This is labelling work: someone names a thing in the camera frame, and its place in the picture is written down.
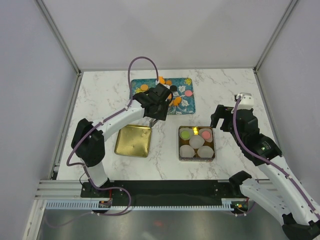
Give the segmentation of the green cookie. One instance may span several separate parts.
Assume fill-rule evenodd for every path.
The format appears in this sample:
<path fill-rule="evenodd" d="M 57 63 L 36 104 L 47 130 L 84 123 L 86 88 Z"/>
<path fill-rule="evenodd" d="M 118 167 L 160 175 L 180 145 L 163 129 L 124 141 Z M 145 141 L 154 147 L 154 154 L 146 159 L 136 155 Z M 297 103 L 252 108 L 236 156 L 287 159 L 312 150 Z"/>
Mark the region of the green cookie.
<path fill-rule="evenodd" d="M 189 140 L 190 139 L 190 133 L 186 130 L 182 131 L 180 133 L 180 137 L 184 140 Z"/>

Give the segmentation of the metal tongs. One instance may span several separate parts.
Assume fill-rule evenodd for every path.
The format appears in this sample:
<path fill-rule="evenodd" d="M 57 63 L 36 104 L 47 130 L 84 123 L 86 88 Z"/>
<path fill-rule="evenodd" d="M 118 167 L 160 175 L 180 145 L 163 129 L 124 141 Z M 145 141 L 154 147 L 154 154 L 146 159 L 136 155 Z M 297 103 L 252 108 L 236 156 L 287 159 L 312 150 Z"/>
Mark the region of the metal tongs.
<path fill-rule="evenodd" d="M 153 128 L 158 121 L 158 119 L 151 118 L 149 121 L 149 127 Z"/>

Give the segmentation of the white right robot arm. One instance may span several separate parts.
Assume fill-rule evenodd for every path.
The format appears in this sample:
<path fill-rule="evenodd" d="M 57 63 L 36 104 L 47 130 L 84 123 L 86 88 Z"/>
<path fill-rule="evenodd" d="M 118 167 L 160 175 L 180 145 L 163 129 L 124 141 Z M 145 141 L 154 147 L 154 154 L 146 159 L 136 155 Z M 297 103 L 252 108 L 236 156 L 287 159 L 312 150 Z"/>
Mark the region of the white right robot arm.
<path fill-rule="evenodd" d="M 210 116 L 212 128 L 223 120 L 220 129 L 231 133 L 243 155 L 258 167 L 279 191 L 276 196 L 253 177 L 240 171 L 229 178 L 233 197 L 253 200 L 269 212 L 290 240 L 313 240 L 320 235 L 320 205 L 307 193 L 290 170 L 280 148 L 260 132 L 252 106 L 227 107 L 219 104 Z"/>

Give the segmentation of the orange round cookie left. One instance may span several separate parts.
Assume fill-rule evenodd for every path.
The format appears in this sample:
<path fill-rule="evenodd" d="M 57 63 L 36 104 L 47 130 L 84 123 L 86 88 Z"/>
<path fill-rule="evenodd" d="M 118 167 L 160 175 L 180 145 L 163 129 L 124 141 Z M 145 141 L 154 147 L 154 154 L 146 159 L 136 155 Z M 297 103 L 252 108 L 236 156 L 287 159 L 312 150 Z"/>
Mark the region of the orange round cookie left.
<path fill-rule="evenodd" d="M 142 85 L 140 86 L 140 89 L 141 89 L 142 91 L 147 91 L 147 90 L 149 89 L 149 86 L 148 86 L 147 84 L 142 84 Z"/>

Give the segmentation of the orange fish cookie top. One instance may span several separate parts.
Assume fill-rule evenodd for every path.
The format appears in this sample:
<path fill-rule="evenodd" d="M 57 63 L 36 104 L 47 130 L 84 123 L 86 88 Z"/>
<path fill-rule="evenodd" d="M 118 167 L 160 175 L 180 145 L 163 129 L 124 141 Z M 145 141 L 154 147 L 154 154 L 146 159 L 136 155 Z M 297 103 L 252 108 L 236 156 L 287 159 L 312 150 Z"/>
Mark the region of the orange fish cookie top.
<path fill-rule="evenodd" d="M 158 82 L 164 85 L 166 83 L 165 79 L 162 76 L 158 77 Z"/>

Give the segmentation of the orange round cookie top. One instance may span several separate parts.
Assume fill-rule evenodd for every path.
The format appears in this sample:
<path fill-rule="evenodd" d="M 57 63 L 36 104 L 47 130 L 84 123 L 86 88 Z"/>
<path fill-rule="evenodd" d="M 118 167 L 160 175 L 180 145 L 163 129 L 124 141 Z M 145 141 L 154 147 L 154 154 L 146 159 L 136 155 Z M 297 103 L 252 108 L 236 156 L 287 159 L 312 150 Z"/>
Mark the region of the orange round cookie top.
<path fill-rule="evenodd" d="M 171 85 L 172 85 L 172 81 L 171 81 L 171 80 L 167 80 L 167 81 L 165 82 L 165 84 L 171 86 Z"/>

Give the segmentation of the white paper cup top-right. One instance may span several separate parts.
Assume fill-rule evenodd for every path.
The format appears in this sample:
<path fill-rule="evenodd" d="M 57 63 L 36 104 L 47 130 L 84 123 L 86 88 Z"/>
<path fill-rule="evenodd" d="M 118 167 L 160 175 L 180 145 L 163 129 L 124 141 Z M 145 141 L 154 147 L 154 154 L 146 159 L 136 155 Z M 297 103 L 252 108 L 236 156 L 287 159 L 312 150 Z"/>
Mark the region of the white paper cup top-right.
<path fill-rule="evenodd" d="M 204 139 L 202 137 L 202 132 L 203 131 L 209 131 L 211 133 L 211 137 L 210 139 Z M 201 128 L 199 131 L 198 131 L 198 134 L 208 143 L 211 143 L 213 141 L 213 131 L 210 129 L 210 128 Z"/>

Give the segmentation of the teal floral tray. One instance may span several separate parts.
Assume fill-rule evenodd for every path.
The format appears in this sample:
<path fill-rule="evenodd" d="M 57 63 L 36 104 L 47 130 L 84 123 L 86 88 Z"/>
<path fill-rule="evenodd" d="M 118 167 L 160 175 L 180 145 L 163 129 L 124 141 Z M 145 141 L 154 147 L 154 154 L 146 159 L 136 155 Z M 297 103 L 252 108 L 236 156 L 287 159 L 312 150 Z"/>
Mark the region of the teal floral tray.
<path fill-rule="evenodd" d="M 178 106 L 173 105 L 173 100 L 169 105 L 168 114 L 169 115 L 192 115 L 196 112 L 196 104 L 194 97 L 193 81 L 189 77 L 180 78 L 164 78 L 165 81 L 170 80 L 172 85 L 177 87 L 177 91 L 173 92 L 173 100 L 177 97 L 181 97 L 182 101 Z M 145 79 L 133 79 L 131 81 L 132 94 L 137 94 L 145 92 L 141 90 L 141 85 L 148 85 L 148 90 L 154 88 L 159 83 L 155 78 L 145 78 Z M 185 91 L 190 90 L 193 95 L 190 97 L 185 96 Z"/>

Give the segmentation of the white paper cup bottom-right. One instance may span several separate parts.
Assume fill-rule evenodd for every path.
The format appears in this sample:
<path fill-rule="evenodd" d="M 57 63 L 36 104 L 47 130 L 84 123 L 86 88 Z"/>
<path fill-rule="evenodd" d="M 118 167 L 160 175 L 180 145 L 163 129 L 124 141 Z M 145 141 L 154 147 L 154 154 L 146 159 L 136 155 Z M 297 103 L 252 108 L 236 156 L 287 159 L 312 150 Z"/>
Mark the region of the white paper cup bottom-right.
<path fill-rule="evenodd" d="M 214 155 L 214 150 L 210 146 L 202 146 L 197 150 L 197 154 L 200 158 L 209 158 L 211 159 Z"/>

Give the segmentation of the pink round cookie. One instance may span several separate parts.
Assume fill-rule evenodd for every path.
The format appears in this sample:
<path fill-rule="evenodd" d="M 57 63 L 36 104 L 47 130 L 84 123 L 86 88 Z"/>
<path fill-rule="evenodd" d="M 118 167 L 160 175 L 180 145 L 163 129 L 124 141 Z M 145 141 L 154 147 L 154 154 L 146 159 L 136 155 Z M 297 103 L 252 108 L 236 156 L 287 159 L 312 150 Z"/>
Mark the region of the pink round cookie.
<path fill-rule="evenodd" d="M 192 92 L 191 90 L 186 90 L 186 91 L 184 92 L 184 95 L 185 95 L 186 97 L 191 97 L 191 96 L 193 95 L 193 92 Z"/>

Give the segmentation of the dark cookie tin box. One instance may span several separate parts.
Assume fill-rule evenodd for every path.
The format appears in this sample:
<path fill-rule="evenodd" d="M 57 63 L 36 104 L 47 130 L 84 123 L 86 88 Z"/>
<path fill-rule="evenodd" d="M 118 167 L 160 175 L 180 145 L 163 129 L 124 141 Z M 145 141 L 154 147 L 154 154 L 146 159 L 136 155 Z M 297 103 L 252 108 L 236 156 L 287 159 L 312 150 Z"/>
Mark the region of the dark cookie tin box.
<path fill-rule="evenodd" d="M 180 126 L 178 128 L 178 158 L 180 161 L 212 162 L 215 157 L 212 127 Z"/>

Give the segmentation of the gold tin lid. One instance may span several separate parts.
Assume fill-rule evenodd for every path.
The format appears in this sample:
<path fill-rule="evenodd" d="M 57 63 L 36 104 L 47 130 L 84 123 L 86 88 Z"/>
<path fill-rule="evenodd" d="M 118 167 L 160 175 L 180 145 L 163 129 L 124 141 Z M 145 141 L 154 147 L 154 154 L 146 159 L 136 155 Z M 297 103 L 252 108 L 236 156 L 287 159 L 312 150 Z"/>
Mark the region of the gold tin lid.
<path fill-rule="evenodd" d="M 119 130 L 114 153 L 121 156 L 146 158 L 149 155 L 152 128 L 128 124 Z"/>

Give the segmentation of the white paper cup bottom-left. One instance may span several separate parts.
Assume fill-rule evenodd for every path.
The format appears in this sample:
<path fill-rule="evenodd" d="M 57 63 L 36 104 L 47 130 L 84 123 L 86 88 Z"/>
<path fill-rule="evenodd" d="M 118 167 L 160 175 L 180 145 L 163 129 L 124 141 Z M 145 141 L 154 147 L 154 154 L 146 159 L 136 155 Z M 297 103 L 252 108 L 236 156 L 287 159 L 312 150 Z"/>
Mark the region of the white paper cup bottom-left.
<path fill-rule="evenodd" d="M 195 150 L 190 145 L 182 145 L 179 148 L 179 154 L 182 158 L 193 158 Z"/>

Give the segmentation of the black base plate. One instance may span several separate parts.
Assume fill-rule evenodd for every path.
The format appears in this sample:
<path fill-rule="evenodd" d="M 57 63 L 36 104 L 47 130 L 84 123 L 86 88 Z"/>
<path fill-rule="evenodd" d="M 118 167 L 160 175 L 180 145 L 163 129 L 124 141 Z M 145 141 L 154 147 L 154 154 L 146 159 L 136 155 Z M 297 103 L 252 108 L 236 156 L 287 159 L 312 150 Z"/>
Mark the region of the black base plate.
<path fill-rule="evenodd" d="M 222 199 L 244 199 L 228 181 L 218 180 L 115 180 L 104 188 L 124 188 L 134 207 L 217 206 Z"/>

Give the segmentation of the aluminium frame rail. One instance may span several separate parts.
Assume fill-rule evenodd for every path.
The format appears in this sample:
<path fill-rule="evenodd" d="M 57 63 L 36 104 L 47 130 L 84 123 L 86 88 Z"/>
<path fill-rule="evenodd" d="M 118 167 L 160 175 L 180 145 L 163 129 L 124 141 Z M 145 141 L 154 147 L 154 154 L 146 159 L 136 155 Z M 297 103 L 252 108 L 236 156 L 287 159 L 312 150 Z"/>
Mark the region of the aluminium frame rail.
<path fill-rule="evenodd" d="M 81 198 L 82 185 L 78 180 L 41 180 L 35 194 L 36 200 L 77 200 Z"/>

